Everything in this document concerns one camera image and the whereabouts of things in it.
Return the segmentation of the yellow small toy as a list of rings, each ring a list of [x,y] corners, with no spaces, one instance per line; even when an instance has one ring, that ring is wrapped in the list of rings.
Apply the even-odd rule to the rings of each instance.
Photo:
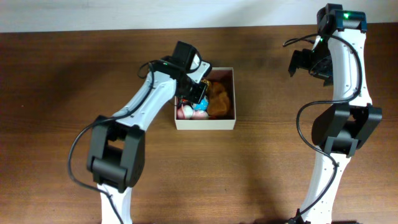
[[[207,80],[207,79],[203,79],[203,80],[201,80],[201,82],[207,85],[207,88],[206,88],[207,91],[210,91],[210,90],[211,90],[212,82],[210,82],[210,81]]]

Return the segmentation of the blue grey ball toy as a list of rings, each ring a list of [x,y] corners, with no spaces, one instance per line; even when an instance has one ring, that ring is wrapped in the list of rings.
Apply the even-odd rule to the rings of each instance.
[[[196,111],[199,111],[199,110],[206,111],[208,104],[209,104],[208,99],[204,98],[198,104],[195,104],[195,103],[192,104],[192,108]]]

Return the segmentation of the brown plush bear toy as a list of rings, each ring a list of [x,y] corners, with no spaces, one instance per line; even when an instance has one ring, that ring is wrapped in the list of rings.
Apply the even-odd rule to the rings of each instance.
[[[231,109],[228,89],[220,82],[212,82],[208,92],[207,113],[211,117],[226,116]]]

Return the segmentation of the pink white duck toy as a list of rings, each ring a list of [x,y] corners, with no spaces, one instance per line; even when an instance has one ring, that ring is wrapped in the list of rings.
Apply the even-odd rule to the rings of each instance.
[[[177,110],[177,119],[198,119],[205,120],[209,119],[209,115],[203,110],[194,110],[191,106],[184,105]]]

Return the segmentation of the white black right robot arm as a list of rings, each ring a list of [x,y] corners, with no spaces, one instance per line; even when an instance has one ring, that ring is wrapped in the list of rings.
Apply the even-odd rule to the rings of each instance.
[[[301,68],[333,86],[333,98],[312,125],[316,158],[310,186],[302,206],[288,223],[331,223],[332,208],[343,172],[355,152],[382,120],[382,109],[373,106],[366,84],[364,45],[366,15],[328,3],[317,12],[317,32],[301,38],[311,49],[296,50],[288,72]]]

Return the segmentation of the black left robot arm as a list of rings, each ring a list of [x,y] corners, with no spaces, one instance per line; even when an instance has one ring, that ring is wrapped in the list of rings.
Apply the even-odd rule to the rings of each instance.
[[[102,223],[132,222],[132,188],[144,169],[149,125],[174,97],[200,102],[207,89],[201,79],[212,69],[194,46],[181,41],[171,56],[146,67],[145,82],[132,99],[111,117],[97,117],[92,127],[86,168],[101,194]]]

